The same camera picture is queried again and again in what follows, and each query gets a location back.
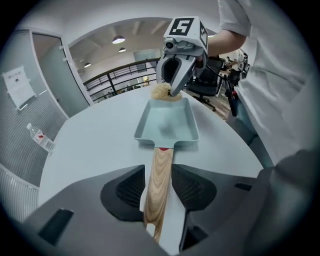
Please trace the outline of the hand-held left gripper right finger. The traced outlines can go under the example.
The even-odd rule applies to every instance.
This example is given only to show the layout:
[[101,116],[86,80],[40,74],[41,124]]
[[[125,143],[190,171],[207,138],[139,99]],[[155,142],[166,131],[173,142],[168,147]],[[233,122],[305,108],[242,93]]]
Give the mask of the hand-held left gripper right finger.
[[244,254],[265,202],[265,171],[256,178],[172,165],[172,186],[185,208],[181,254]]

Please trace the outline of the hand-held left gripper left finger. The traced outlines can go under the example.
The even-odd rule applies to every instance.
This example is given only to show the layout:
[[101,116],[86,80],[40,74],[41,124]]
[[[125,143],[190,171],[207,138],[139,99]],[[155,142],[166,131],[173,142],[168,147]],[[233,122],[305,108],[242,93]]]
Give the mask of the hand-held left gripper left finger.
[[140,211],[145,167],[131,166],[68,185],[24,222],[46,256],[160,256]]

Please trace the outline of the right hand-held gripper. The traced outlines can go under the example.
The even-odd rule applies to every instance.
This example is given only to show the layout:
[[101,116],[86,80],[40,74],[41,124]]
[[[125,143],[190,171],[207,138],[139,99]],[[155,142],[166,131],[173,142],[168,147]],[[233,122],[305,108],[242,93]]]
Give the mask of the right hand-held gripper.
[[[156,66],[157,83],[169,83],[175,97],[189,81],[195,62],[208,60],[208,31],[198,16],[172,19],[164,33],[163,57]],[[173,60],[177,64],[173,74]]]

